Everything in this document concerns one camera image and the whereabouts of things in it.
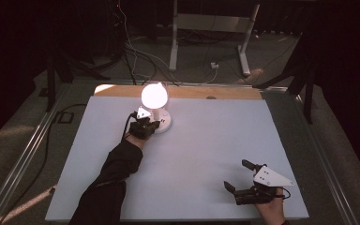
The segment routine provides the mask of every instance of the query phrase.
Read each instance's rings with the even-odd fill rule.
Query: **glowing light bulb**
[[[142,90],[142,104],[151,111],[143,113],[142,110],[139,110],[139,112],[147,114],[145,116],[152,121],[159,121],[159,127],[155,130],[155,133],[163,133],[171,126],[171,115],[163,109],[167,102],[168,92],[160,82],[148,84]]]
[[[148,84],[142,90],[142,104],[149,109],[159,109],[168,102],[168,93],[162,83]]]

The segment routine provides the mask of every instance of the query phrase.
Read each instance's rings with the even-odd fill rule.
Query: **white tabletop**
[[[139,97],[91,97],[46,220],[68,221],[108,153],[120,142]],[[127,180],[121,219],[241,220],[259,218],[253,205],[236,205],[223,185],[253,185],[242,159],[267,164],[293,180],[292,168],[264,100],[172,98],[172,126],[154,134],[138,172]],[[307,218],[299,187],[287,187],[286,218]]]

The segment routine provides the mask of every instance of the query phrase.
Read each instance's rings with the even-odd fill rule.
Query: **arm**
[[[119,222],[126,194],[125,179],[138,171],[145,142],[130,135],[109,153],[100,175],[81,196],[70,225]]]
[[[283,195],[283,189],[277,187],[277,195]],[[274,198],[269,203],[255,204],[266,225],[288,224],[283,213],[282,198]]]

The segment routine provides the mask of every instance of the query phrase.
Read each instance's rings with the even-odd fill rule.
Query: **black sleeve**
[[[69,225],[119,223],[125,179],[139,170],[142,158],[142,150],[136,145],[119,143],[107,156],[100,175],[81,196]]]

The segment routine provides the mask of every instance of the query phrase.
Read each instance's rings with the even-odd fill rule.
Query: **dark background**
[[[122,2],[129,23],[150,38],[158,35],[157,23],[171,23],[171,1]],[[250,8],[244,2],[184,1],[179,11],[198,12],[203,4],[204,13],[243,15],[249,13],[243,7]],[[263,2],[255,30],[297,36],[303,32],[285,70],[311,62],[317,65],[314,83],[322,88],[360,159],[360,1],[313,3]],[[99,45],[109,36],[104,6],[103,1],[86,0],[0,1],[0,128],[34,91],[33,78],[46,69],[46,52],[57,46],[89,63],[94,54],[105,53],[106,46]]]

